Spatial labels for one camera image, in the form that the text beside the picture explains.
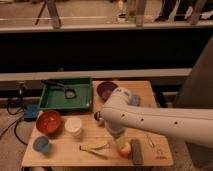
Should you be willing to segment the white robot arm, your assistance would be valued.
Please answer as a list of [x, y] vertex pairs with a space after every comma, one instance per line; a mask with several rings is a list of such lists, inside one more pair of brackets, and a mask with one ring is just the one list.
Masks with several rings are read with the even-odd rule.
[[116, 88], [100, 110], [100, 116], [116, 126], [178, 137], [213, 148], [213, 109], [149, 108], [130, 104], [133, 94]]

